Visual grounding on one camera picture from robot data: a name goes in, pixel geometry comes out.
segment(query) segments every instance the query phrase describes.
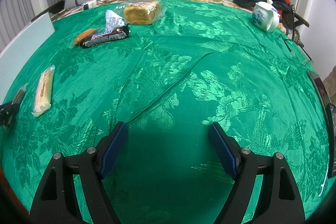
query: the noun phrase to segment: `candy bar wrapper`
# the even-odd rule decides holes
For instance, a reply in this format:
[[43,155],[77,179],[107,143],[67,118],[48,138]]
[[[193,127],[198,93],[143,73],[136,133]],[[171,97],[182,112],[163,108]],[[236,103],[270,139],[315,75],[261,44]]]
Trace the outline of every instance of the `candy bar wrapper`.
[[35,117],[42,115],[51,107],[54,71],[55,66],[52,65],[41,74],[35,95],[34,111],[32,112]]
[[105,29],[106,32],[116,30],[127,24],[124,18],[117,15],[115,12],[111,10],[106,10],[105,19],[106,19],[106,29]]
[[89,35],[79,44],[82,48],[89,48],[116,40],[124,39],[128,36],[130,30],[128,25],[122,26],[112,31],[106,31],[95,35]]
[[88,29],[82,33],[80,33],[79,35],[76,36],[75,39],[72,39],[71,41],[71,45],[69,46],[69,48],[73,48],[74,46],[79,45],[82,40],[84,40],[85,38],[87,38],[90,35],[94,35],[97,33],[100,33],[104,30],[104,28],[98,28],[98,29]]

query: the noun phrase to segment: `teapot handle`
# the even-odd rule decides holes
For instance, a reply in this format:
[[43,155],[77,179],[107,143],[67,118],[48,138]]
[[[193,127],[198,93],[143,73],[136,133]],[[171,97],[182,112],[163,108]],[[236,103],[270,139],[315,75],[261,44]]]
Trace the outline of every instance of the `teapot handle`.
[[268,11],[268,16],[270,17],[269,23],[267,24],[266,30],[268,31],[269,29],[275,29],[278,25],[278,20],[275,20],[279,16],[278,12],[275,12],[273,10]]

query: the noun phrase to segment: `bed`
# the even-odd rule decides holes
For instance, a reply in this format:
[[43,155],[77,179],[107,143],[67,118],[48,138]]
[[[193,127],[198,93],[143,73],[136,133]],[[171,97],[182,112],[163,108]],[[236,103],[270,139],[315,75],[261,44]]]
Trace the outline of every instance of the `bed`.
[[[10,101],[29,83],[2,160],[26,209],[53,153],[81,153],[124,121],[129,138],[103,181],[121,222],[213,223],[233,185],[207,138],[207,126],[219,122],[242,147],[285,155],[309,217],[333,180],[326,180],[323,111],[307,76],[313,68],[297,45],[288,41],[290,52],[284,32],[262,32],[249,11],[228,1],[162,0],[167,11],[154,26],[132,25],[114,43],[69,47],[79,33],[104,27],[106,9],[121,1],[56,15],[55,33],[7,94]],[[50,65],[52,107],[34,118],[37,82]],[[261,182],[258,176],[243,223]],[[79,176],[75,186],[90,222]]]

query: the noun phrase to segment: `metal screw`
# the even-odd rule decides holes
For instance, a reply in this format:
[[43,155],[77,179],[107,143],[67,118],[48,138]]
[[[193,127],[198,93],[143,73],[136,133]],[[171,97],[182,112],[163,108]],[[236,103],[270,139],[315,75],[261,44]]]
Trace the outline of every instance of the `metal screw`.
[[86,152],[88,152],[89,154],[93,154],[93,153],[95,153],[96,152],[96,148],[95,147],[89,147],[87,150],[86,150]]
[[284,158],[283,154],[281,154],[280,152],[275,153],[275,156],[279,159],[282,160]]
[[248,155],[249,153],[251,153],[251,150],[250,150],[249,148],[247,148],[247,147],[243,147],[243,148],[241,149],[241,151],[242,151],[244,154],[246,154],[246,155]]
[[61,157],[61,153],[59,153],[59,152],[57,152],[57,153],[55,153],[54,155],[53,155],[53,158],[55,159],[55,160],[58,160],[60,157]]

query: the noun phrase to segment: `blue gripper pad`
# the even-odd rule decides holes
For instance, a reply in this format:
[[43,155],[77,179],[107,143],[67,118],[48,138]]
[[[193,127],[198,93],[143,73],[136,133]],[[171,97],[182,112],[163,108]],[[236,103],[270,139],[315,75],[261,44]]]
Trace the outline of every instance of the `blue gripper pad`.
[[120,154],[127,137],[127,125],[123,123],[114,138],[112,139],[110,145],[106,149],[105,154],[102,157],[100,176],[104,179],[113,170],[116,163],[117,157]]
[[216,151],[220,162],[222,163],[224,172],[229,175],[233,180],[235,180],[238,175],[235,157],[213,123],[210,125],[209,128],[209,139],[210,143]]

